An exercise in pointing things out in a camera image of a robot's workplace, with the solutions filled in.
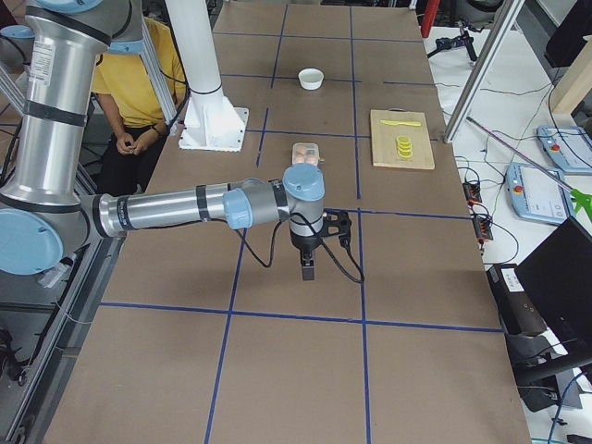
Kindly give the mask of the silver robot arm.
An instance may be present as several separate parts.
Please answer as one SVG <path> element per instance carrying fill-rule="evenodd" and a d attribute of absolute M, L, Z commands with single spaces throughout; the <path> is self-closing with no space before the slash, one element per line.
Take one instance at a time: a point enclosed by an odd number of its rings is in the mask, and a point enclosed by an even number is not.
<path fill-rule="evenodd" d="M 1 268 L 34 275 L 93 238 L 223 220 L 288 222 L 305 278 L 326 225 L 317 166 L 280 180 L 146 192 L 169 126 L 164 100 L 188 99 L 180 145 L 237 152 L 248 113 L 219 76 L 206 5 L 170 1 L 168 25 L 137 1 L 32 1 L 32 44 L 16 168 L 1 189 Z"/>

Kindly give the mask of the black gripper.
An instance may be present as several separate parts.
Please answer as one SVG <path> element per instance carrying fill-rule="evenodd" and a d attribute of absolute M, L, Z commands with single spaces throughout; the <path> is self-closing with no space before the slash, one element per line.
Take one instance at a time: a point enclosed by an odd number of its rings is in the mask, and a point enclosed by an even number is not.
<path fill-rule="evenodd" d="M 315 252 L 314 250 L 321 245 L 320 236 L 300 236 L 295 232 L 290 233 L 290 240 L 294 247 L 300 251 L 300 264 L 303 281 L 313 281 L 315 279 Z"/>

